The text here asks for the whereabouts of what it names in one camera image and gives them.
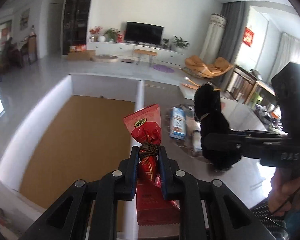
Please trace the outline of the person's right hand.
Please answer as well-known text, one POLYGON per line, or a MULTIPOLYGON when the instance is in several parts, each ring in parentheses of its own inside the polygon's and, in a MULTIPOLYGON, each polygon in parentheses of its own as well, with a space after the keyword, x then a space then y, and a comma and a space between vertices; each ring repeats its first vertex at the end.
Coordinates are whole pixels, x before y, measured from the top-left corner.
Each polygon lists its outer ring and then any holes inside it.
POLYGON ((271 179, 268 196, 269 211, 274 216, 283 216, 290 210, 300 210, 300 177, 284 182, 282 172, 277 169, 271 179))

